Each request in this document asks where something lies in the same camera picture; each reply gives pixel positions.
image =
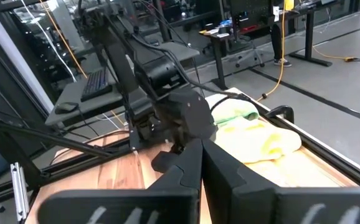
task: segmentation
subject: gray floor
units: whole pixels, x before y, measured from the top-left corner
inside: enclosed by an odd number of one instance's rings
[[[330,22],[329,26],[327,28],[325,27],[326,25],[323,25],[315,29],[315,44],[360,29],[360,14]],[[185,38],[200,37],[191,34],[190,37]],[[301,50],[304,48],[304,44],[304,32],[297,33],[287,38],[285,44],[286,53],[289,54],[290,52]],[[271,44],[261,45],[259,49],[265,52],[263,59],[268,61],[262,71],[273,77],[277,77],[279,68],[273,66],[270,62],[273,57]],[[352,55],[360,57],[360,31],[320,44],[317,46],[317,49],[331,55]],[[233,58],[237,55],[230,55],[223,59],[225,73],[229,74],[225,78],[228,86],[237,87],[254,98],[258,98],[263,92],[267,92],[273,88],[275,82],[246,69],[254,65],[253,60],[246,60],[240,68],[236,68]],[[330,68],[323,68],[296,59],[289,59],[293,62],[293,67],[285,70],[283,78],[286,82],[360,111],[360,63],[345,64],[342,61],[331,60],[334,62],[334,65]],[[193,79],[197,80],[192,70],[190,70],[189,73]],[[201,82],[215,88],[215,86],[209,82],[212,78],[217,77],[214,62],[201,66],[199,73]],[[204,93],[206,96],[211,95],[211,93],[206,91]],[[278,105],[290,105],[295,110],[295,122],[299,127],[360,164],[360,119],[281,85],[275,93],[263,101],[263,104],[269,108],[274,108]],[[120,123],[116,120],[114,121],[120,127]],[[93,124],[92,127],[100,134],[116,129],[109,121],[99,121]],[[94,137],[95,135],[88,127],[79,129],[77,132],[90,137]],[[73,135],[69,135],[68,137],[83,141],[83,139]],[[34,161],[36,166],[40,168],[48,166],[54,154],[59,149],[60,148],[55,147],[41,155]],[[0,182],[9,179],[10,176],[6,175]],[[7,210],[1,214],[1,223],[14,223],[16,219],[14,201],[8,200],[4,202],[3,205]]]

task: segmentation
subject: standing desk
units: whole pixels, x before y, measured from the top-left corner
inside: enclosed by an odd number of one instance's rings
[[[335,4],[339,4],[341,2],[341,0],[337,0],[337,1],[333,1],[331,3],[325,4],[325,5],[321,5],[321,3],[316,3],[315,7],[312,7],[310,9],[301,9],[299,11],[290,11],[287,12],[285,14],[285,20],[291,20],[291,19],[295,19],[297,17],[300,16],[304,16],[307,15],[306,17],[306,40],[305,40],[305,54],[304,55],[300,55],[297,53],[291,53],[290,56],[293,58],[297,58],[300,60],[305,60],[307,62],[311,62],[311,63],[315,63],[318,65],[322,65],[325,67],[329,67],[332,65],[331,62],[327,62],[324,60],[320,60],[317,58],[313,58],[311,56],[312,50],[313,50],[313,28],[314,28],[314,19],[315,19],[315,12],[325,9],[327,7],[331,7]],[[276,21],[275,23],[281,23],[282,21],[282,14],[280,15],[280,19],[279,21]],[[265,28],[267,26],[272,26],[273,24],[267,24],[267,25],[258,25],[256,28],[254,29],[248,29],[248,30],[238,30],[237,31],[237,35],[245,35],[248,34],[250,32]],[[218,34],[214,34],[214,35],[204,35],[201,34],[205,37],[208,37],[211,40],[212,46],[213,46],[213,51],[214,51],[214,58],[215,58],[215,62],[216,62],[216,70],[217,70],[217,78],[214,78],[211,80],[211,82],[216,85],[217,87],[219,87],[221,90],[227,90],[228,88],[225,85],[225,81],[224,81],[224,71],[223,71],[223,64],[222,64],[222,52],[220,51],[220,43],[222,41],[226,41],[226,40],[230,40],[233,39],[233,35],[230,34],[226,37],[218,37]]]
[[[221,99],[217,95],[207,97],[212,106]],[[107,145],[125,138],[126,134],[107,136],[90,141],[90,144]],[[75,189],[146,189],[162,174],[151,167],[152,159],[159,151],[169,151],[170,143],[156,145],[139,151],[139,156],[129,154],[105,164],[93,167],[73,176],[59,180],[40,188],[25,224],[38,224],[37,210],[41,203],[54,193],[62,190]],[[56,158],[60,162],[81,154],[78,151],[68,151]],[[351,179],[331,167],[325,161],[314,155],[305,147],[273,161],[261,161],[246,164],[249,168],[282,187],[354,187]],[[207,200],[202,188],[201,192],[201,224],[211,223]]]
[[[198,50],[191,49],[189,47],[174,42],[166,42],[161,44],[159,47],[161,47],[162,49],[170,50],[180,62],[186,62],[187,60],[199,55]],[[111,75],[108,76],[108,82],[111,84],[115,84],[115,81]],[[106,93],[91,100],[81,102],[80,98],[82,96],[83,88],[86,83],[87,80],[82,79],[76,83],[68,84],[64,88],[63,92],[61,93],[59,99],[54,106],[54,109],[50,112],[49,117],[45,121],[46,125],[51,126],[59,122],[63,122],[65,126],[70,126],[77,122],[83,121],[79,110],[75,110],[74,112],[67,114],[56,114],[54,112],[55,108],[60,103],[78,103],[84,119],[92,118],[107,111],[114,110],[123,105],[122,95],[115,88],[115,86],[113,86],[110,93]]]

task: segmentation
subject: black keyboard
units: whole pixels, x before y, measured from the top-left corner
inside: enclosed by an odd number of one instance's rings
[[[105,68],[88,74],[87,84],[83,89],[81,102],[96,98],[112,91],[112,85],[108,83]]]

